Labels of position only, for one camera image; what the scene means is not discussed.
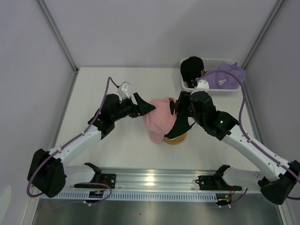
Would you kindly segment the pink baseball cap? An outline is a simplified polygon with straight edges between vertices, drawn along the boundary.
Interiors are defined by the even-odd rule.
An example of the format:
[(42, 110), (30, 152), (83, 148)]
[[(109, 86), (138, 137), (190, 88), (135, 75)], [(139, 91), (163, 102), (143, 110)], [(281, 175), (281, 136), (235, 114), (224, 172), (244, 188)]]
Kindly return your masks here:
[(154, 143), (161, 143), (175, 124), (177, 116), (170, 113), (169, 99), (174, 98), (166, 97), (151, 100), (150, 104), (154, 105), (156, 109), (143, 116), (143, 121), (149, 130), (150, 139)]

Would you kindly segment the dark green NY cap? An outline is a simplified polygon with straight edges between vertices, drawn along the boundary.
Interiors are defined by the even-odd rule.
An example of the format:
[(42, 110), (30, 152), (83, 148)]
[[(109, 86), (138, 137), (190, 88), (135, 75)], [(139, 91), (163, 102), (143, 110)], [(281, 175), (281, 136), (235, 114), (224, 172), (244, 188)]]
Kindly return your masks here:
[(174, 126), (172, 127), (171, 131), (165, 135), (165, 138), (174, 139), (183, 134), (185, 134), (191, 128), (188, 117), (177, 115), (176, 121)]

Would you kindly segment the purple LA baseball cap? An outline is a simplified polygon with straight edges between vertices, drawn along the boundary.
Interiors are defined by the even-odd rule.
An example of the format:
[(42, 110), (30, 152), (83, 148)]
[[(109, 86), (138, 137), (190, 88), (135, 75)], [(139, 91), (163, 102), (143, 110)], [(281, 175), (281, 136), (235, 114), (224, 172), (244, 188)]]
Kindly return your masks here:
[(241, 83), (245, 81), (247, 75), (246, 71), (237, 63), (223, 62), (216, 68), (206, 72), (202, 79), (209, 83), (210, 89), (235, 90), (239, 88), (239, 82), (228, 73), (233, 74)]

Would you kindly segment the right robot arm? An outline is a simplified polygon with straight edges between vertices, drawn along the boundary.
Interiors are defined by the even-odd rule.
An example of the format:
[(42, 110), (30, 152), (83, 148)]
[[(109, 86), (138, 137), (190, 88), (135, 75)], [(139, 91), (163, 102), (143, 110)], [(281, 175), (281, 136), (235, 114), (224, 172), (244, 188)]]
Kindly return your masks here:
[(300, 164), (289, 162), (251, 138), (241, 127), (241, 122), (227, 112), (215, 108), (205, 91), (180, 93), (176, 102), (170, 102), (172, 115), (187, 121), (189, 117), (204, 131), (230, 145), (251, 161), (258, 171), (236, 169), (222, 165), (213, 175), (200, 175), (195, 181), (200, 190), (229, 191), (236, 189), (260, 191), (270, 202), (281, 205), (300, 180)]

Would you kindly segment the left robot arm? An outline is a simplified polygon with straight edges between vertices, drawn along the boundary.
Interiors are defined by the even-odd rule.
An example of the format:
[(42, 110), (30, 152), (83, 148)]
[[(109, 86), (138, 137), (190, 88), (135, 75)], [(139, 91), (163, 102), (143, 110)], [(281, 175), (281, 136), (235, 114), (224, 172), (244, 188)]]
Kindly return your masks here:
[(47, 197), (55, 197), (68, 186), (75, 188), (107, 188), (101, 183), (101, 169), (92, 163), (69, 166), (69, 163), (90, 146), (104, 139), (114, 128), (115, 122), (127, 116), (136, 118), (155, 110), (155, 106), (134, 93), (123, 100), (116, 94), (104, 97), (88, 127), (64, 145), (48, 151), (39, 149), (34, 155), (28, 173), (28, 185), (34, 186)]

